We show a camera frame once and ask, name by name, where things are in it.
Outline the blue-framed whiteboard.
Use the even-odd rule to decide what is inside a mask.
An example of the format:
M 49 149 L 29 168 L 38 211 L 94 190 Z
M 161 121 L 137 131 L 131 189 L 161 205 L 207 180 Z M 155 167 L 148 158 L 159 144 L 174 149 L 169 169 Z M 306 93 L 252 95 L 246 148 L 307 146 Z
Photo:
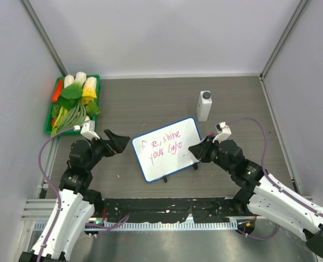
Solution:
M 196 120 L 188 117 L 136 136 L 131 145 L 145 181 L 151 183 L 197 164 L 188 147 L 200 141 Z

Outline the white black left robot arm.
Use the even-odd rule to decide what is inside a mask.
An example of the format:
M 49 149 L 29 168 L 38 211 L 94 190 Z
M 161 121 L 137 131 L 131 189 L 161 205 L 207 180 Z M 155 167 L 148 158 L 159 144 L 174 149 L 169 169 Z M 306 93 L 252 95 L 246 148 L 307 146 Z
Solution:
M 81 130 L 82 140 L 72 143 L 67 168 L 56 193 L 56 204 L 41 236 L 20 261 L 69 261 L 73 248 L 89 218 L 102 214 L 101 193 L 89 188 L 92 169 L 104 157 L 122 153 L 130 137 L 106 129 L 104 140 L 94 131 Z

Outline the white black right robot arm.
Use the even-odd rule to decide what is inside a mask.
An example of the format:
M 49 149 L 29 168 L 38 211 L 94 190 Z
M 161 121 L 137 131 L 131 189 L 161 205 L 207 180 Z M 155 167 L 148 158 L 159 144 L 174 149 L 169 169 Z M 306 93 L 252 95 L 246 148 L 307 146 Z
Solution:
M 238 215 L 250 212 L 275 222 L 305 241 L 314 254 L 323 258 L 323 207 L 247 159 L 233 140 L 218 142 L 207 136 L 188 150 L 200 162 L 212 162 L 222 168 L 240 187 L 233 202 Z

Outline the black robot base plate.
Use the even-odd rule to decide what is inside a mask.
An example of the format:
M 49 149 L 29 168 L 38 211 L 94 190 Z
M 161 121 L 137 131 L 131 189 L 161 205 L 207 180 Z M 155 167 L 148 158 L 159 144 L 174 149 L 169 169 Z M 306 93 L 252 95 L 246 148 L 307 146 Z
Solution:
M 118 222 L 129 216 L 129 223 L 184 223 L 192 216 L 195 223 L 228 222 L 230 217 L 255 217 L 232 198 L 106 198 L 93 217 Z

